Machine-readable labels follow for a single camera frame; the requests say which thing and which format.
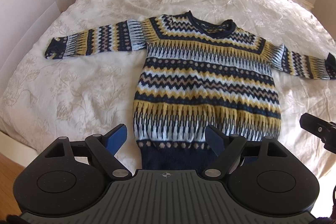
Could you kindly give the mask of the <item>navy yellow patterned knit sweater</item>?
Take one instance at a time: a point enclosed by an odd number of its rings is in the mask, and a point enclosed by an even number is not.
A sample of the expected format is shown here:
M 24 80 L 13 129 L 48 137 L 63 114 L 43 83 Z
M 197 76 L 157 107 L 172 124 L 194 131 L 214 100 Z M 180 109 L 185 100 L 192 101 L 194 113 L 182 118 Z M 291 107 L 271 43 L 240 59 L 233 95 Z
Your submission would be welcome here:
M 290 51 L 191 12 L 126 20 L 53 38 L 47 59 L 146 51 L 135 90 L 133 131 L 147 170 L 204 170 L 215 158 L 205 129 L 248 141 L 278 138 L 281 111 L 272 70 L 314 80 L 335 79 L 335 57 Z

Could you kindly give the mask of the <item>cream floral bedspread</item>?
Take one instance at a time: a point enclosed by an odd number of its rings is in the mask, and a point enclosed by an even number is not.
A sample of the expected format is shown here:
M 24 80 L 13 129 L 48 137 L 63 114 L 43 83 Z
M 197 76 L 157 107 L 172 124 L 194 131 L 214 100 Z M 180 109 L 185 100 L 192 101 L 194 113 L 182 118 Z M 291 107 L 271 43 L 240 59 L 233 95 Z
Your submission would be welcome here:
M 13 139 L 44 150 L 54 139 L 81 140 L 114 126 L 127 126 L 128 137 L 118 158 L 131 170 L 142 168 L 133 131 L 133 102 L 146 51 L 105 52 L 47 59 L 53 38 L 126 20 L 191 12 L 204 22 L 236 26 L 285 45 L 302 55 L 327 59 L 335 42 L 318 19 L 297 0 L 76 0 L 56 19 L 23 57 L 1 96 L 1 130 Z M 278 138 L 316 176 L 335 166 L 335 155 L 304 132 L 305 112 L 335 120 L 335 79 L 314 80 L 272 70 L 281 111 Z

